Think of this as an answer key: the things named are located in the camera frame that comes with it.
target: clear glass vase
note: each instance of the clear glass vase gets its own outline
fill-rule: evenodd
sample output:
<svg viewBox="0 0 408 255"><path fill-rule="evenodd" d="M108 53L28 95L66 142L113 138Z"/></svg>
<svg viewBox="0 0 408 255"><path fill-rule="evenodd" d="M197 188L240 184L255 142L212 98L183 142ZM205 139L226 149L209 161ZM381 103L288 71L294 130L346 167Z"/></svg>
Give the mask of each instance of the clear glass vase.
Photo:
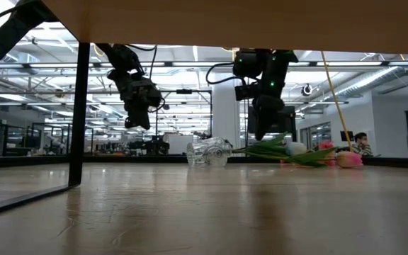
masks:
<svg viewBox="0 0 408 255"><path fill-rule="evenodd" d="M231 155L232 146L221 137L212 137L187 145L190 166L224 166Z"/></svg>

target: wall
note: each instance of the wall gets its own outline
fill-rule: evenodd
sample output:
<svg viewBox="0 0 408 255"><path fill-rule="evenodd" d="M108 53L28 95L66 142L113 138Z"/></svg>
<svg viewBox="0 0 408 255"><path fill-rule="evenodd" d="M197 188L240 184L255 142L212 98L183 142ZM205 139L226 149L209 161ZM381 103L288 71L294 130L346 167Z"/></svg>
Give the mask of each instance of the wall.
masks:
<svg viewBox="0 0 408 255"><path fill-rule="evenodd" d="M373 112L376 154L383 157L408 157L407 119L408 95L374 96Z"/></svg>
<svg viewBox="0 0 408 255"><path fill-rule="evenodd" d="M225 76L215 75L211 80L220 80ZM223 137L234 148L240 148L240 106L235 101L234 82L227 81L212 87L212 136Z"/></svg>
<svg viewBox="0 0 408 255"><path fill-rule="evenodd" d="M369 144L376 153L377 145L375 140L373 104L371 101L371 92L366 92L360 98L350 98L349 104L340 105L346 127L349 131L353 131L355 135L358 132L365 132L368 135ZM330 105L324 109L322 115L306 115L305 120L298 120L297 134L300 139L300 130L313 125L330 122L331 124L331 140L335 146L346 147L347 142L341 139L340 131L343 126L339 119L339 114L335 105Z"/></svg>

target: man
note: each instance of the man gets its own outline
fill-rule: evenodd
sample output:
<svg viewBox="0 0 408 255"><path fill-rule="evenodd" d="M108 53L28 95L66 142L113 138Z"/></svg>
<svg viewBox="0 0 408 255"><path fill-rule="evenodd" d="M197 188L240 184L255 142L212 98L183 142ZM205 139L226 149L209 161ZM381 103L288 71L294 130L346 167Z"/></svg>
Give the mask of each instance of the man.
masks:
<svg viewBox="0 0 408 255"><path fill-rule="evenodd" d="M361 156L372 156L373 152L368 144L368 136L364 132L360 132L353 137L356 144L352 145L353 152L360 154Z"/></svg>

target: ceiling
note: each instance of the ceiling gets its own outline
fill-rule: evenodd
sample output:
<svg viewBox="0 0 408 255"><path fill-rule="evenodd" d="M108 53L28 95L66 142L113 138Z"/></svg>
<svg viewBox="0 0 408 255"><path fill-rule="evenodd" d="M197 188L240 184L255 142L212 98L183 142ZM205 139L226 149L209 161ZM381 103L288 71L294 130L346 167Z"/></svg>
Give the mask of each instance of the ceiling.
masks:
<svg viewBox="0 0 408 255"><path fill-rule="evenodd" d="M15 0L0 0L0 12L14 6ZM7 16L0 19L0 25ZM140 47L151 47L152 45L138 45ZM149 63L152 61L152 52L144 52L133 49L139 56L145 70L149 72ZM66 105L37 105L33 110L45 114L46 118L54 119L48 121L60 121L60 118L70 118L73 108L67 103L74 100L73 91L75 83L76 67L71 63L77 62L78 42L74 36L64 28L61 23L44 23L30 31L17 46L6 56L0 66L0 92L4 94L29 91L31 94L19 94L17 96L0 96L2 103L66 103ZM320 52L296 50L295 54L301 62L322 61ZM211 91L212 87L205 81L206 66L199 66L202 62L231 62L233 52L221 47L200 47L180 45L159 45L156 56L157 62L191 62L186 67L155 67L152 72L152 81L159 89L164 91L175 91L177 89L194 89L200 91ZM382 61L400 60L398 55L380 55L377 53L363 52L325 52L327 61ZM26 70L10 68L16 63L50 64L50 68L33 68ZM101 54L98 48L91 45L90 62L107 63L106 56ZM90 68L89 71L89 103L107 103L106 106L88 107L88 118L93 118L97 123L89 125L96 128L118 127L123 125L126 112L120 102L116 87L112 81L106 78L106 73L111 67ZM348 81L359 74L370 71L363 67L333 68L330 77L334 84ZM230 68L216 69L210 75L210 80L230 77ZM282 99L290 102L308 102L313 98L319 98L328 93L329 86L327 76L323 67L290 67L286 77L286 85L283 89ZM314 90L310 97L301 95L301 88L309 84ZM62 91L65 95L54 95L52 92ZM166 103L170 105L169 110L160 110L160 131L181 130L204 131L208 130L210 124L210 94L192 93L189 95L170 93L166 97ZM240 106L244 113L244 104Z"/></svg>

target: table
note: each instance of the table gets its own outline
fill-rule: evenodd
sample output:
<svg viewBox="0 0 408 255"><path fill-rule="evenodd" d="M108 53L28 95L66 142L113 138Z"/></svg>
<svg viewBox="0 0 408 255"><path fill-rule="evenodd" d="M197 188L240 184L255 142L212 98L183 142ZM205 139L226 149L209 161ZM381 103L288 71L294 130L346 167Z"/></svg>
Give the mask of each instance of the table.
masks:
<svg viewBox="0 0 408 255"><path fill-rule="evenodd" d="M408 169L85 164L0 214L0 254L408 254Z"/></svg>
<svg viewBox="0 0 408 255"><path fill-rule="evenodd" d="M43 0L87 43L408 53L408 2Z"/></svg>

